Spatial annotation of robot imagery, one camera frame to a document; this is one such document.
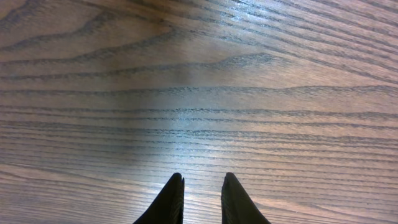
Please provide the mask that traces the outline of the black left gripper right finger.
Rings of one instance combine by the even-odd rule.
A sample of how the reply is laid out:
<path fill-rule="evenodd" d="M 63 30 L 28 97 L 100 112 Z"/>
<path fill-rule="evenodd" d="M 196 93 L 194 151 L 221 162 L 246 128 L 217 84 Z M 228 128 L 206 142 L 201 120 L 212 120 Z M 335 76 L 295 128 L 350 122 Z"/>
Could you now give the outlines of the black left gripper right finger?
<path fill-rule="evenodd" d="M 232 172 L 227 172 L 224 178 L 221 209 L 222 224 L 271 224 Z"/>

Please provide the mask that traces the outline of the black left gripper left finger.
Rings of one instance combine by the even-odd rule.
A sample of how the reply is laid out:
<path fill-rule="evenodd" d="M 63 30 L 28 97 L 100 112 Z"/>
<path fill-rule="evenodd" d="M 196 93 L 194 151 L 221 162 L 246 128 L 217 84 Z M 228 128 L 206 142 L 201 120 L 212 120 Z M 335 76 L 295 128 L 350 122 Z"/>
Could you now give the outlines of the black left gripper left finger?
<path fill-rule="evenodd" d="M 176 172 L 133 224 L 182 224 L 184 191 L 185 179 Z"/>

